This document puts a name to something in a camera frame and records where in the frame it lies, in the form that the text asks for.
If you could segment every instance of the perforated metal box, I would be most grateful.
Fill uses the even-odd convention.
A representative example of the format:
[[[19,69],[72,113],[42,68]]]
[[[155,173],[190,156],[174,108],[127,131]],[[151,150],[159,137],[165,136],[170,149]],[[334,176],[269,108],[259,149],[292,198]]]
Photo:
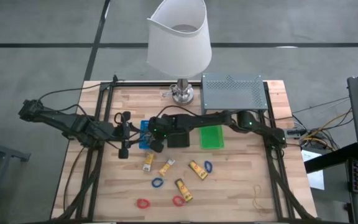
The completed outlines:
[[[267,110],[260,75],[203,73],[201,112],[206,110]]]

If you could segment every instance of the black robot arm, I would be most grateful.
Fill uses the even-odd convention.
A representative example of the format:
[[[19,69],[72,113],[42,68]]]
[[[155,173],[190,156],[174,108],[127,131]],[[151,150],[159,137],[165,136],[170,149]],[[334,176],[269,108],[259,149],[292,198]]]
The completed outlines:
[[[271,128],[256,121],[252,113],[248,111],[222,111],[214,114],[192,116],[189,114],[163,114],[161,118],[152,117],[149,120],[149,131],[154,140],[150,148],[157,152],[163,149],[162,141],[171,134],[188,133],[195,128],[214,125],[226,125],[238,133],[253,132],[267,137],[268,143],[275,147],[285,147],[285,133],[280,128]]]
[[[85,114],[65,114],[45,107],[38,100],[25,100],[19,112],[20,119],[28,122],[45,123],[62,131],[62,135],[72,140],[77,139],[84,147],[93,147],[105,141],[121,142],[120,159],[128,158],[130,148],[130,131],[140,131],[128,121],[131,113],[126,111],[121,116],[121,124],[114,127],[112,123],[96,121],[94,116]]]

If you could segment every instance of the small yellow box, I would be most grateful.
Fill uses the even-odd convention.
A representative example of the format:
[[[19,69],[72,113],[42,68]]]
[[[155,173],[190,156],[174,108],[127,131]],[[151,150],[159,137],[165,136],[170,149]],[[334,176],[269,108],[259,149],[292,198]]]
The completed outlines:
[[[175,162],[174,159],[169,159],[167,161],[167,163],[160,169],[160,174],[162,176],[165,176],[165,173],[167,172],[167,170],[169,169],[169,167],[171,167],[173,165],[173,163]]]
[[[208,176],[208,173],[203,168],[201,168],[195,161],[191,161],[189,166],[194,172],[196,172],[196,174],[201,178],[201,180],[204,180],[205,177]]]
[[[143,164],[143,170],[150,172],[152,170],[152,163],[154,159],[154,154],[152,152],[148,152],[146,155],[146,161]]]
[[[185,186],[185,183],[183,183],[182,179],[177,179],[175,184],[177,185],[182,196],[185,198],[186,202],[189,202],[191,199],[193,199],[193,196],[191,195],[189,189],[187,189]]]

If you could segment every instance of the green block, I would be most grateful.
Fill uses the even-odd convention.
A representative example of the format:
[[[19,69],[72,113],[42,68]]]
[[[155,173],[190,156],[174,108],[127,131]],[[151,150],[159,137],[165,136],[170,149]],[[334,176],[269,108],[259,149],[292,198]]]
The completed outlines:
[[[221,149],[224,147],[223,130],[221,125],[199,128],[201,148]]]

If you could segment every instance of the gray floor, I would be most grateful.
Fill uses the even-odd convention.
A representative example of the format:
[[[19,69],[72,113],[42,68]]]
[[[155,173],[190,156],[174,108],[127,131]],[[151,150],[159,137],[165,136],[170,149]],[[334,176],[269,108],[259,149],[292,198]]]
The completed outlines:
[[[112,1],[101,42],[147,42],[145,18],[159,2]],[[0,43],[92,43],[103,3],[0,0]],[[206,3],[213,42],[358,42],[358,0]],[[90,48],[0,49],[0,143],[32,154],[26,164],[11,164],[0,193],[0,223],[49,217],[67,141],[53,128],[21,121],[17,112],[25,99],[81,86],[90,52]],[[99,49],[91,80],[110,80],[114,74],[127,80],[170,79],[151,69],[145,63],[146,55],[145,49]],[[347,96],[346,78],[358,76],[358,48],[213,49],[206,72],[283,79],[296,111]],[[44,103],[63,108],[76,103],[78,97],[78,91],[62,93],[44,99]],[[349,107],[347,101],[296,115],[307,128],[315,128]],[[334,129],[332,134],[340,146],[356,140],[352,124]],[[313,190],[313,195],[323,220],[347,220],[342,204],[334,201],[329,191]]]

